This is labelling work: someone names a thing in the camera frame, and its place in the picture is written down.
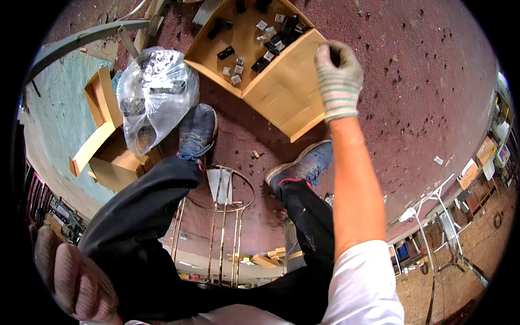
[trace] plastic bag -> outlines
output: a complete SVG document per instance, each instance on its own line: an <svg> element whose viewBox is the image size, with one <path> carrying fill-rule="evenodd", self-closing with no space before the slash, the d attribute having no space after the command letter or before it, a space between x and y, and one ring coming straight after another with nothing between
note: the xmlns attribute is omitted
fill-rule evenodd
<svg viewBox="0 0 520 325"><path fill-rule="evenodd" d="M147 48L128 65L116 96L128 149L142 156L156 146L199 103L199 75L184 54Z"/></svg>

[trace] shoe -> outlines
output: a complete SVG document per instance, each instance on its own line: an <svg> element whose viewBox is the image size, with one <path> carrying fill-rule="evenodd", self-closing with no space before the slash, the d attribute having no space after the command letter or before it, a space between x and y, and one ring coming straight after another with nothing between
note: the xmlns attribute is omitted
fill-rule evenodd
<svg viewBox="0 0 520 325"><path fill-rule="evenodd" d="M321 173L330 165L333 156L331 140L317 142L305 148L295 161L271 169L265 175L265 182L275 193L285 180L305 180L318 185Z"/></svg>
<svg viewBox="0 0 520 325"><path fill-rule="evenodd" d="M215 141L217 134L217 113L213 107L199 104L188 111L179 123L179 151L176 157L194 161L204 171L204 154Z"/></svg>

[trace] black pants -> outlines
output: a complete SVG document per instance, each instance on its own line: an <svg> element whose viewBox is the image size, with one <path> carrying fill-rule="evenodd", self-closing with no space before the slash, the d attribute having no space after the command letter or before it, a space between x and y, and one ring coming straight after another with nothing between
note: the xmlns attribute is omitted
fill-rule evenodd
<svg viewBox="0 0 520 325"><path fill-rule="evenodd" d="M304 181L281 186L306 267L250 290L182 281L158 238L180 200L201 182L198 166L166 158L119 192L89 224L79 248L108 275L123 319L165 320L245 304L293 323L316 324L327 308L334 265L332 210Z"/></svg>

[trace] forearm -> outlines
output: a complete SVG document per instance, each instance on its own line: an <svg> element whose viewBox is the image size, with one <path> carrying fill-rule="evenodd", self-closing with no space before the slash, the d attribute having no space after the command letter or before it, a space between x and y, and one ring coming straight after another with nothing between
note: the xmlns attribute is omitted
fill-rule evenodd
<svg viewBox="0 0 520 325"><path fill-rule="evenodd" d="M332 120L334 237L337 259L362 242L385 240L384 202L357 117Z"/></svg>

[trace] hand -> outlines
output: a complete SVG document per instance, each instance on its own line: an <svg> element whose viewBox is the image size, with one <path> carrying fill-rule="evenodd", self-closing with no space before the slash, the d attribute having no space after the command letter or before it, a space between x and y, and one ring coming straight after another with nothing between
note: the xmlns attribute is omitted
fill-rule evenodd
<svg viewBox="0 0 520 325"><path fill-rule="evenodd" d="M38 231L34 262L45 286L67 314L89 323L122 325L118 296L108 276L48 226Z"/></svg>
<svg viewBox="0 0 520 325"><path fill-rule="evenodd" d="M337 57L338 66L331 60ZM320 82L321 99L325 108L325 121L357 116L359 92L363 85L363 68L352 49L341 42L321 44L314 58Z"/></svg>

